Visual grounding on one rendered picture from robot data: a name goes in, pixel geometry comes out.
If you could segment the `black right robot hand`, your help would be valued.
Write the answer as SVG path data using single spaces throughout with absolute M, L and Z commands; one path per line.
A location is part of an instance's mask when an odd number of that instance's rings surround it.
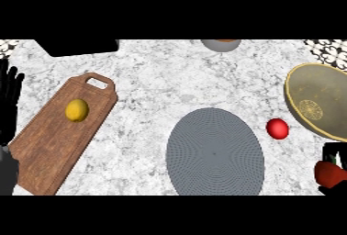
M 322 146 L 322 161 L 330 154 L 337 156 L 337 166 L 347 171 L 347 143 L 327 142 Z M 320 185 L 320 191 L 327 196 L 347 196 L 347 180 L 340 182 L 333 188 Z

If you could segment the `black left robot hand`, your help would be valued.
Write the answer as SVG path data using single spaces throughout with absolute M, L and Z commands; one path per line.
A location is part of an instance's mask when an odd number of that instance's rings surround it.
M 26 75 L 18 73 L 9 60 L 0 59 L 0 145 L 6 146 L 15 137 L 18 101 Z

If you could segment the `olive bowl with gold rim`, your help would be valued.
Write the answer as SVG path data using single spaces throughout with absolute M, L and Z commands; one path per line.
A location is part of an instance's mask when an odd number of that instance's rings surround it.
M 322 137 L 347 142 L 347 72 L 320 63 L 297 65 L 284 96 L 300 124 Z

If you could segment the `grey oval placemat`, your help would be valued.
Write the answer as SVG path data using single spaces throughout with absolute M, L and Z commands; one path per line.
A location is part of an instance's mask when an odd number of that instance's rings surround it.
M 188 113 L 175 125 L 166 162 L 182 196 L 256 196 L 265 181 L 265 156 L 243 119 L 219 108 Z

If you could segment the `red tomato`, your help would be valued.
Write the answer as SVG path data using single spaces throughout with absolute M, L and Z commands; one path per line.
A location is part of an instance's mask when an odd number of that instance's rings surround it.
M 290 134 L 288 123 L 281 118 L 274 118 L 268 122 L 266 130 L 277 140 L 283 140 Z

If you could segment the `yellow lemon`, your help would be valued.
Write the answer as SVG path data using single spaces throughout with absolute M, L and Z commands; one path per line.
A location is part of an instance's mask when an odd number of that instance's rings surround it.
M 91 112 L 89 104 L 83 99 L 76 99 L 70 102 L 66 108 L 66 117 L 73 122 L 82 122 Z

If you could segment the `brown wooden cutting board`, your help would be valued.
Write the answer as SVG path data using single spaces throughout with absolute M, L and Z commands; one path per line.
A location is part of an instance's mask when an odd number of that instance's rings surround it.
M 82 122 L 66 117 L 74 99 L 88 102 L 91 112 Z M 91 144 L 117 103 L 116 83 L 98 73 L 68 79 L 9 144 L 20 161 L 18 185 L 33 195 L 54 195 Z

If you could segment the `black appliance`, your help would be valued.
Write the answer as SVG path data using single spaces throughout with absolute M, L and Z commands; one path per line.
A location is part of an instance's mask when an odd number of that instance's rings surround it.
M 117 39 L 37 39 L 52 57 L 114 52 L 120 49 Z

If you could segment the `grey round pot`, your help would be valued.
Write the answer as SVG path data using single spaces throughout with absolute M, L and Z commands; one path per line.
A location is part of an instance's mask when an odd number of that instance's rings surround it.
M 240 39 L 203 39 L 203 43 L 209 49 L 218 52 L 232 51 L 241 44 Z

